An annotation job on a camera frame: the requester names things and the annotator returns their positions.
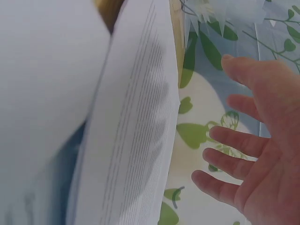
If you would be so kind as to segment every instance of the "white paper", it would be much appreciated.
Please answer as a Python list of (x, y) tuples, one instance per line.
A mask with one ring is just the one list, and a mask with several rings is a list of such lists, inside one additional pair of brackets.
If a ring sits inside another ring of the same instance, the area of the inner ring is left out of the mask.
[(1, 225), (66, 224), (68, 193), (83, 129), (81, 126), (72, 135), (22, 196), (4, 210)]
[(84, 122), (110, 35), (91, 0), (0, 7), (0, 213)]
[(159, 219), (180, 103), (169, 2), (125, 4), (77, 161), (68, 225)]

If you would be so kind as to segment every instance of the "leaf pattern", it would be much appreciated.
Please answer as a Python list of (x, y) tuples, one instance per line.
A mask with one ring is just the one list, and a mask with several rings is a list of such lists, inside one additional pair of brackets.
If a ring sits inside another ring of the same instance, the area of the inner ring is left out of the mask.
[(194, 68), (195, 68), (195, 50), (198, 36), (196, 32), (190, 32), (188, 36), (188, 41), (190, 42), (189, 47), (186, 49), (184, 60), (183, 60), (183, 70), (181, 74), (181, 81), (179, 88), (184, 88), (187, 86), (192, 78)]
[(222, 116), (221, 125), (236, 130), (239, 123), (239, 114), (235, 111), (228, 111)]
[(290, 39), (285, 40), (284, 47), (287, 52), (292, 52), (296, 49), (296, 45)]
[[(215, 31), (217, 32), (219, 35), (222, 35), (221, 33), (221, 29), (220, 29), (220, 25), (219, 22), (207, 22), (207, 24)], [(225, 25), (224, 27), (224, 33), (223, 33), (223, 38), (227, 39), (227, 40), (231, 40), (231, 41), (237, 41), (239, 39), (239, 37), (237, 36), (237, 34), (227, 25)]]
[(218, 171), (218, 168), (216, 168), (215, 166), (209, 164), (209, 165), (208, 165), (208, 170), (211, 171), (211, 172), (217, 172), (217, 171)]
[(287, 10), (287, 13), (288, 13), (288, 15), (289, 15), (288, 20), (292, 19), (292, 18), (294, 17), (294, 15), (295, 15), (294, 11), (292, 11), (291, 9), (288, 9), (288, 10)]
[(209, 121), (206, 125), (207, 131), (206, 131), (206, 139), (209, 142), (217, 143), (214, 139), (210, 138), (210, 129), (212, 129), (214, 126), (220, 126), (220, 124), (214, 122), (214, 121)]
[[(164, 192), (164, 197), (166, 197), (169, 200), (173, 200), (173, 194), (177, 190), (178, 190), (177, 188), (166, 189)], [(179, 197), (180, 193), (181, 193), (181, 191), (179, 190), (175, 196), (176, 201), (180, 200), (180, 197)]]
[(198, 149), (201, 143), (207, 141), (207, 128), (200, 124), (181, 123), (176, 126), (180, 137), (192, 149)]
[(217, 70), (223, 70), (221, 65), (221, 53), (212, 43), (212, 41), (204, 34), (201, 30), (199, 30), (199, 36), (202, 44), (202, 48), (207, 59)]
[(191, 103), (191, 97), (185, 97), (184, 99), (182, 99), (180, 101), (178, 113), (185, 114), (188, 111), (190, 111), (192, 107), (193, 107), (193, 104)]
[(178, 222), (179, 218), (176, 212), (167, 203), (162, 202), (157, 225), (176, 225)]
[(294, 41), (300, 43), (300, 33), (294, 27), (291, 27), (289, 25), (287, 25), (286, 28)]
[(300, 15), (300, 9), (297, 6), (293, 5), (292, 8), (293, 10), (295, 10), (296, 13)]
[(216, 149), (218, 151), (220, 151), (220, 152), (222, 152), (224, 154), (227, 154), (229, 156), (232, 156), (232, 157), (246, 158), (247, 159), (247, 157), (243, 153), (241, 153), (240, 151), (235, 150), (235, 149), (233, 149), (233, 148), (231, 148), (231, 147), (229, 147), (227, 145), (224, 145), (224, 144), (221, 144), (221, 147), (220, 146), (216, 147)]

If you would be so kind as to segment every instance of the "palm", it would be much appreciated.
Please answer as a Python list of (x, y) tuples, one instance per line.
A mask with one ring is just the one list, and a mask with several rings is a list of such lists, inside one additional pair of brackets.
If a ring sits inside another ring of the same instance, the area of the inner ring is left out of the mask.
[(299, 225), (300, 79), (276, 61), (236, 58), (223, 60), (222, 65), (233, 80), (248, 86), (254, 95), (231, 95), (229, 106), (265, 122), (272, 137), (213, 127), (211, 138), (258, 160), (205, 149), (206, 161), (243, 183), (226, 183), (202, 171), (195, 171), (192, 179), (203, 192), (237, 208), (253, 225)]

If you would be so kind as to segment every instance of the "page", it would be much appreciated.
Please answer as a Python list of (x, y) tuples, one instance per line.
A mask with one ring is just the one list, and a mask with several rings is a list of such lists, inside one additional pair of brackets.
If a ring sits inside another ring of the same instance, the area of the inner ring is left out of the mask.
[(0, 27), (2, 214), (85, 121), (110, 35), (91, 0), (5, 1)]
[(82, 125), (0, 217), (1, 225), (65, 225)]
[(159, 217), (180, 103), (169, 2), (124, 4), (78, 158), (70, 225)]

